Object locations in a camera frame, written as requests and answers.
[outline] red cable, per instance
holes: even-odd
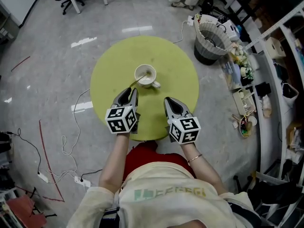
[[[18,187],[18,186],[15,186],[16,188],[19,188],[19,189],[21,189],[21,190],[23,190],[23,191],[25,191],[25,192],[28,192],[28,193],[30,193],[30,194],[32,194],[33,192],[30,192],[30,191],[28,191],[28,190],[26,190],[26,189],[24,189],[24,188],[21,188],[21,187]],[[52,201],[58,201],[58,202],[64,202],[63,200],[58,200],[58,199],[50,199],[50,198],[48,198],[48,197],[45,197],[45,196],[42,196],[43,198],[45,198],[45,199],[48,199],[48,200],[52,200]]]
[[[51,170],[51,167],[50,167],[50,165],[49,165],[49,162],[48,162],[48,156],[47,156],[46,148],[45,148],[44,142],[43,142],[43,137],[42,137],[42,130],[41,130],[41,123],[40,123],[40,121],[41,121],[41,120],[39,120],[39,129],[40,129],[40,137],[41,137],[41,141],[42,141],[42,147],[43,147],[43,150],[44,150],[44,154],[45,154],[45,156],[46,156],[48,169],[49,169],[50,171],[52,171],[52,170]],[[58,188],[58,186],[57,186],[57,184],[56,184],[56,181],[55,181],[55,178],[54,178],[53,173],[51,173],[51,175],[52,175],[53,181],[54,181],[54,183],[55,183],[55,186],[56,186],[56,188],[57,188],[57,191],[58,191],[58,193],[59,193],[59,195],[60,195],[60,197],[61,197],[61,199],[62,199],[62,200],[57,200],[57,199],[56,199],[56,201],[65,202],[65,200],[63,199],[63,197],[62,197],[62,195],[61,195],[61,192],[60,192],[60,190],[59,190],[59,188]]]
[[[25,60],[29,59],[30,56],[28,56],[26,59],[24,59],[23,61],[19,62],[16,66],[14,66],[14,68],[11,70],[11,72],[16,68],[18,67],[21,63],[23,63]]]

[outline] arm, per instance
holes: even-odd
[[[125,158],[129,146],[129,133],[121,133],[116,137],[115,146],[109,155],[99,178],[99,186],[116,193],[123,182]]]
[[[192,143],[181,145],[181,149],[183,150],[188,161],[200,155],[200,152]],[[203,156],[191,161],[190,166],[193,169],[197,179],[210,183],[216,189],[218,195],[228,192],[224,188],[224,184],[220,179],[218,173],[205,160]]]

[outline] trash bin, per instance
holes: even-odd
[[[200,15],[194,16],[196,39],[194,56],[205,64],[212,65],[223,55],[232,50],[231,41],[224,30],[215,24],[199,24]]]

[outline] power strip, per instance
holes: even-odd
[[[80,178],[77,177],[77,176],[74,177],[74,180],[75,180],[76,183],[78,183],[82,186],[85,186],[85,187],[88,187],[88,188],[91,187],[91,182],[89,180],[82,179],[82,181],[81,181]]]
[[[47,178],[45,175],[43,175],[41,172],[38,173],[38,176],[39,176],[44,182],[48,183],[48,178]]]
[[[300,12],[304,17],[304,12],[302,10],[303,7],[304,7],[304,1],[302,1],[298,6],[296,6],[293,10],[291,10],[289,13],[287,13],[281,20],[279,20],[272,27],[270,27],[268,30],[266,30],[262,35],[260,35],[258,38],[253,40],[247,46],[245,46],[245,50],[248,50],[253,45],[255,45],[257,42],[259,42],[260,40],[264,39],[266,36],[268,36],[269,34],[274,32],[282,24],[286,23],[289,19],[291,19],[296,13]]]

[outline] white cup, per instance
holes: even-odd
[[[160,88],[161,84],[156,82],[156,70],[154,67],[148,64],[142,64],[139,65],[134,72],[134,77],[135,80],[138,80],[141,78],[137,83],[139,86],[143,88],[149,88],[149,87],[154,87],[154,88]]]
[[[254,116],[248,117],[248,121],[252,122],[253,126],[255,126],[257,124],[257,119]]]

